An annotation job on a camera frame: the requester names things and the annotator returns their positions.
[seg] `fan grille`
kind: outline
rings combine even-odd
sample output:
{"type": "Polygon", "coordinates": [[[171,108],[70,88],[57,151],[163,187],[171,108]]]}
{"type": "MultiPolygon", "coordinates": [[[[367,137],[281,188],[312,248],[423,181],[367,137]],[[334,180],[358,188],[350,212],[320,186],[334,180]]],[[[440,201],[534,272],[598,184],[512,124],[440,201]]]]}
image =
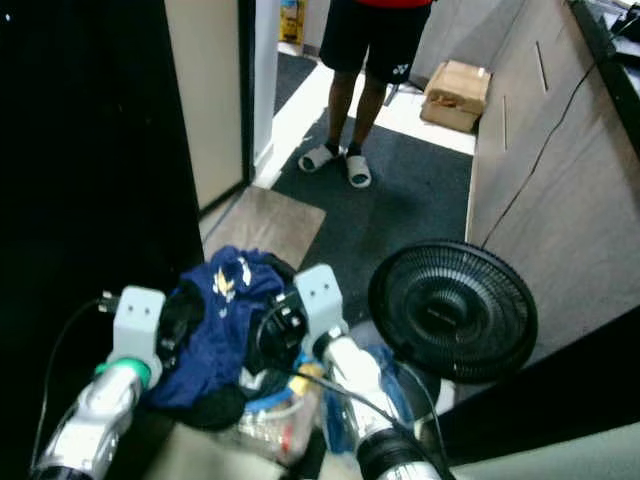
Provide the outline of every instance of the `fan grille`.
{"type": "Polygon", "coordinates": [[[369,303],[396,354],[461,382],[495,380],[519,368],[537,334],[533,298],[520,277],[464,243],[397,253],[375,273],[369,303]]]}

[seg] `white slide sandal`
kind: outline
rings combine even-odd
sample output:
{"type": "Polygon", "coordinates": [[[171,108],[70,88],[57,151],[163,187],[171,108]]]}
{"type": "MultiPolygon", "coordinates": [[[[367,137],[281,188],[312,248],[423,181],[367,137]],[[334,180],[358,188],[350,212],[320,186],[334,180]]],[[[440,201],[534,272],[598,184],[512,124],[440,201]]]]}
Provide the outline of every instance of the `white slide sandal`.
{"type": "Polygon", "coordinates": [[[320,145],[312,150],[309,150],[298,160],[298,167],[300,170],[307,173],[313,173],[324,165],[329,163],[331,160],[338,158],[339,155],[334,155],[331,153],[326,146],[320,145]]]}
{"type": "Polygon", "coordinates": [[[349,176],[349,183],[353,187],[367,188],[371,185],[371,172],[367,165],[367,159],[362,155],[347,157],[347,173],[349,176]]]}

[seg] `black wall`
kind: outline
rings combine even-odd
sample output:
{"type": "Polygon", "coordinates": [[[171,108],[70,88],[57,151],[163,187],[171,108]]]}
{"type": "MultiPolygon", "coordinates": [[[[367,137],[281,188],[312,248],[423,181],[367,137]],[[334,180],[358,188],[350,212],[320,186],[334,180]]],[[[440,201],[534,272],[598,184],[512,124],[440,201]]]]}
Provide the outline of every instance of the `black wall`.
{"type": "MultiPolygon", "coordinates": [[[[66,317],[202,261],[163,3],[0,0],[0,162],[0,476],[21,478],[66,317]]],[[[97,314],[71,332],[45,437],[110,332],[97,314]]]]}
{"type": "Polygon", "coordinates": [[[450,459],[477,462],[639,422],[638,338],[640,307],[457,405],[440,419],[450,459]]]}

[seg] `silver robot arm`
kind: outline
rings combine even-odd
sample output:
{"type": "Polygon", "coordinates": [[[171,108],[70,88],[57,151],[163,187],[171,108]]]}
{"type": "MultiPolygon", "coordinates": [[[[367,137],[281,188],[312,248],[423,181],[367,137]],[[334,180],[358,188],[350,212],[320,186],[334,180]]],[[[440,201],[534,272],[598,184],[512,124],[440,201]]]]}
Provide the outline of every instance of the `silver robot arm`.
{"type": "MultiPolygon", "coordinates": [[[[397,418],[393,402],[381,387],[380,367],[348,336],[333,270],[318,265],[297,275],[294,284],[307,316],[305,353],[322,361],[333,382],[397,418]]],[[[391,422],[356,399],[341,401],[364,480],[440,480],[435,467],[391,422]]]]}
{"type": "Polygon", "coordinates": [[[162,292],[127,287],[113,326],[113,351],[49,440],[31,478],[102,480],[143,391],[162,374],[156,335],[162,292]]]}

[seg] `clear plastic bag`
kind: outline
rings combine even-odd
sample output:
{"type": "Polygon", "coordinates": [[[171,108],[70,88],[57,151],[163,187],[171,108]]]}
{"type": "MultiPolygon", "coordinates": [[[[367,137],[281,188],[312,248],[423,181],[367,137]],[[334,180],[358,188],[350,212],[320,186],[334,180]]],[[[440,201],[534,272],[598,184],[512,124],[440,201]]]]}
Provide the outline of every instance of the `clear plastic bag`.
{"type": "Polygon", "coordinates": [[[213,434],[223,444],[251,451],[268,460],[289,466],[307,449],[314,428],[322,392],[308,380],[289,383],[291,397],[259,412],[245,412],[232,428],[213,434]]]}

